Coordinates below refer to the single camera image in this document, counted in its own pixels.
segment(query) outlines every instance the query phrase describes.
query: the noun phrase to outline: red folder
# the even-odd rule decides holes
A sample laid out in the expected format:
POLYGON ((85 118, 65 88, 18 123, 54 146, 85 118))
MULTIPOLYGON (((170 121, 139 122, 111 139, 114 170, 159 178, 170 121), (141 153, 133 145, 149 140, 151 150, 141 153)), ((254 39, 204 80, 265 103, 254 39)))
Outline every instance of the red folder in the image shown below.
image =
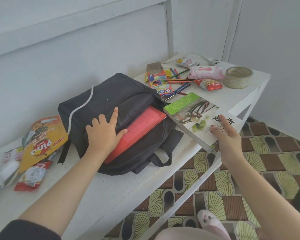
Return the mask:
POLYGON ((127 129, 116 148, 108 155, 104 163, 108 164, 117 156, 139 141, 166 117, 165 113, 149 106, 127 129))

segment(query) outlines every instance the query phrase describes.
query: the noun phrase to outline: white table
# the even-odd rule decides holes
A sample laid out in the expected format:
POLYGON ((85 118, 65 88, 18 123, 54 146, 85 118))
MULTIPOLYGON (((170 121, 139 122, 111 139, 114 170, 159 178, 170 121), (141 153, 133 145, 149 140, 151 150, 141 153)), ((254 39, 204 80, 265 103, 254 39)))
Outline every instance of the white table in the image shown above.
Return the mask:
MULTIPOLYGON (((204 62, 200 56, 194 54, 190 56, 201 61, 201 63, 204 62)), ((178 72, 184 70, 182 67, 177 66, 175 62, 167 66, 176 68, 178 72)), ((220 62, 218 66, 225 71, 234 65, 220 62)), ((250 85, 244 89, 236 90, 224 86, 223 89, 207 92, 193 84, 184 92, 195 92, 213 104, 228 110, 233 115, 237 116, 241 113, 240 118, 245 121, 271 77, 267 73, 253 72, 250 85)), ((186 72, 184 75, 181 75, 181 78, 185 78, 187 74, 186 72)), ((137 76, 135 79, 144 82, 144 74, 137 76)), ((169 102, 173 102, 180 97, 181 95, 176 95, 169 102)), ((21 139, 0 148, 0 160, 4 152, 20 145, 21 139)), ((78 210, 62 239, 77 239, 80 236, 81 239, 102 238, 200 149, 201 147, 185 134, 173 152, 171 166, 158 168, 150 164, 138 175, 132 172, 120 176, 108 176, 97 173, 84 194, 78 210)), ((54 158, 55 162, 58 161, 59 154, 54 158)), ((13 191, 15 184, 1 189, 0 231, 11 220, 22 214, 78 160, 79 156, 76 149, 71 145, 64 164, 54 163, 47 171, 44 181, 38 190, 34 192, 15 192, 13 191)), ((220 159, 216 157, 214 164, 202 177, 207 178, 220 164, 220 159)))

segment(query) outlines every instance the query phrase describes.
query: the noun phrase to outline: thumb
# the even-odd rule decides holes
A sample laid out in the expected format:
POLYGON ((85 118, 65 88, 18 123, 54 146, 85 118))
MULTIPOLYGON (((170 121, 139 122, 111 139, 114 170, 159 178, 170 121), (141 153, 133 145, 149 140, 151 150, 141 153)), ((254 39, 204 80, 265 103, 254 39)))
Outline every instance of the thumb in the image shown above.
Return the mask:
POLYGON ((226 135, 224 133, 222 133, 222 131, 220 129, 218 129, 215 125, 212 125, 210 127, 210 130, 212 131, 212 133, 218 138, 218 140, 224 138, 226 135))
POLYGON ((123 129, 121 130, 118 134, 117 134, 117 140, 118 142, 121 140, 121 138, 128 133, 128 130, 127 129, 123 129))

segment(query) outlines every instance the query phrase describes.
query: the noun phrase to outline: patterned floor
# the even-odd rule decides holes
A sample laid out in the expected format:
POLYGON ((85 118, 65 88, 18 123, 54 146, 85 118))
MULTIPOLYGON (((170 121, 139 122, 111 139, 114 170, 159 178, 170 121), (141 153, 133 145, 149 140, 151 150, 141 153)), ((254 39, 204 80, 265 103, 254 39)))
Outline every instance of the patterned floor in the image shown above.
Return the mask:
MULTIPOLYGON (((291 202, 300 188, 300 142, 252 118, 244 124, 240 135, 247 161, 291 202)), ((140 238, 207 171, 215 155, 216 152, 207 153, 203 149, 196 153, 104 239, 140 238)), ((202 209, 210 210, 222 221, 232 240, 265 239, 234 178, 223 165, 161 229, 176 226, 201 228, 196 214, 202 209)))

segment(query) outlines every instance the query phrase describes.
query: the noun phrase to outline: forearm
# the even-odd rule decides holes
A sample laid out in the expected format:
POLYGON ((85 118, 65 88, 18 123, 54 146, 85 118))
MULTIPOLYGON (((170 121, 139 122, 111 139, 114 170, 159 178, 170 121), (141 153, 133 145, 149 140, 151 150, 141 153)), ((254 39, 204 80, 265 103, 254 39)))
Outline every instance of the forearm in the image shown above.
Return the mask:
POLYGON ((19 219, 45 226, 61 236, 105 158, 106 156, 102 153, 87 152, 55 185, 33 203, 19 219))
POLYGON ((242 156, 227 168, 269 239, 300 239, 297 212, 242 156))

